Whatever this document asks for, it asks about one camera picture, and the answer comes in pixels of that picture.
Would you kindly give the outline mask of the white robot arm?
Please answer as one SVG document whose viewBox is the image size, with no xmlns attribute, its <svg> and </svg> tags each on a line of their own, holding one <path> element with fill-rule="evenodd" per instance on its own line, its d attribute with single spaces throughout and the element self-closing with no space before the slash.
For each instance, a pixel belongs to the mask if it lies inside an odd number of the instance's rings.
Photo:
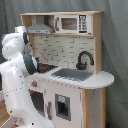
<svg viewBox="0 0 128 128">
<path fill-rule="evenodd" d="M 26 77 L 36 72 L 37 62 L 27 45 L 25 26 L 16 27 L 14 33 L 6 34 L 2 39 L 2 55 L 6 62 L 0 64 L 0 75 L 7 112 L 23 121 L 18 128 L 55 128 L 35 109 L 31 100 Z"/>
</svg>

